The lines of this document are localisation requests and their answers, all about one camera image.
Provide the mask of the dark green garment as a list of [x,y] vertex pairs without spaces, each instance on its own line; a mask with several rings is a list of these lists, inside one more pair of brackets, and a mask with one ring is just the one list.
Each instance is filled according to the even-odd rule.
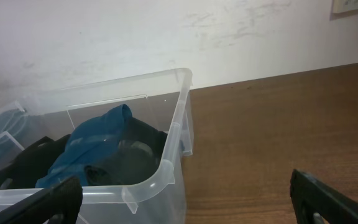
[[126,121],[117,151],[85,166],[89,185],[133,185],[155,174],[168,134],[136,118]]

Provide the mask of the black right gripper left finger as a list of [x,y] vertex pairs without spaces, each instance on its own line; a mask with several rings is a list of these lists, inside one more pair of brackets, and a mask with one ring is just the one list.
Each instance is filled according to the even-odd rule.
[[80,180],[70,177],[0,211],[0,224],[75,224],[82,201]]

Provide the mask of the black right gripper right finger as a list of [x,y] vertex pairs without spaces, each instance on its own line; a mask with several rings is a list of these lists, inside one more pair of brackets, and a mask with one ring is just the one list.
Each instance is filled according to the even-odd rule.
[[358,203],[307,172],[292,172],[290,197],[298,223],[358,223]]

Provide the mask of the black garment with tape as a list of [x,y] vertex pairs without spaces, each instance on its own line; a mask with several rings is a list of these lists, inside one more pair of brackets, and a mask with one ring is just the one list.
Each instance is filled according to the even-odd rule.
[[0,190],[34,188],[64,152],[69,138],[69,134],[57,140],[45,136],[27,147],[0,170]]

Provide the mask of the blue garment with tape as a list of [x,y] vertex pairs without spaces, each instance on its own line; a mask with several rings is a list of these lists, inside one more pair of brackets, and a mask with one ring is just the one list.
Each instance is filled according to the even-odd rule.
[[122,104],[81,123],[69,137],[64,152],[35,186],[51,187],[69,177],[77,177],[82,186],[87,186],[85,167],[95,165],[117,151],[126,121],[131,118],[131,109]]

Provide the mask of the white wall control panel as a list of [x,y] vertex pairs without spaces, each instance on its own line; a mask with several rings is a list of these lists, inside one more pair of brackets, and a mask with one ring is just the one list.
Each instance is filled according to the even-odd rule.
[[333,0],[330,20],[358,14],[358,0]]

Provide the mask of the clear plastic storage container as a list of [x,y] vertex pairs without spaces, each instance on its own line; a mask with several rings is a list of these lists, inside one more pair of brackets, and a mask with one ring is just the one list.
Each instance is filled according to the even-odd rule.
[[[168,134],[153,176],[133,185],[82,186],[76,223],[183,223],[183,156],[193,152],[192,73],[177,68],[130,78],[29,93],[0,108],[0,170],[47,136],[53,140],[125,104],[132,117]],[[0,211],[45,188],[0,190]]]

